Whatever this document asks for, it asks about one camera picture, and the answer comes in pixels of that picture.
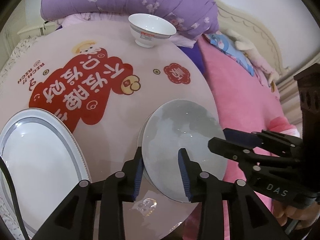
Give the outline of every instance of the purple fabric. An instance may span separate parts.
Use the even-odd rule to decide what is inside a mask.
[[[186,47],[178,47],[181,49],[184,54],[186,54],[192,62],[196,65],[196,67],[200,70],[201,74],[204,74],[204,63],[202,60],[202,53],[200,51],[199,45],[196,42],[192,49]]]
[[[57,20],[74,13],[150,13],[171,22],[184,36],[194,39],[202,33],[215,33],[218,8],[214,0],[42,0],[41,16]]]

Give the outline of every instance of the human hand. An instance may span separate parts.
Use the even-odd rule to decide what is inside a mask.
[[[278,220],[281,226],[284,226],[288,218],[300,220],[296,230],[310,227],[320,215],[320,205],[317,202],[314,202],[311,206],[306,209],[297,209],[291,206],[285,206],[279,201],[273,201],[273,215]]]

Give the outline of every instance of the plush toy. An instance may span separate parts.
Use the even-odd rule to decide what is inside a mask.
[[[256,46],[248,38],[241,36],[231,29],[226,30],[226,35],[234,38],[236,40],[236,48],[244,52],[252,65],[259,68],[265,74],[268,79],[268,85],[271,85],[273,81],[275,82],[279,79],[280,76],[278,72],[260,55]]]

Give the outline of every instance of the headboard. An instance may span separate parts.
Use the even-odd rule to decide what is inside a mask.
[[[272,33],[265,25],[248,13],[215,0],[219,8],[218,22],[220,31],[233,29],[250,39],[268,63],[284,76],[288,70],[282,66],[281,51]]]

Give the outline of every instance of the pink tabletop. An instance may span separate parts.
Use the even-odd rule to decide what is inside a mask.
[[[50,111],[72,131],[93,182],[133,158],[141,126],[165,102],[194,101],[218,120],[212,93],[192,61],[169,41],[138,46],[127,23],[55,31],[18,59],[3,87],[0,128],[22,109]],[[124,203],[126,239],[161,239],[195,206],[167,198],[143,178],[137,202]]]

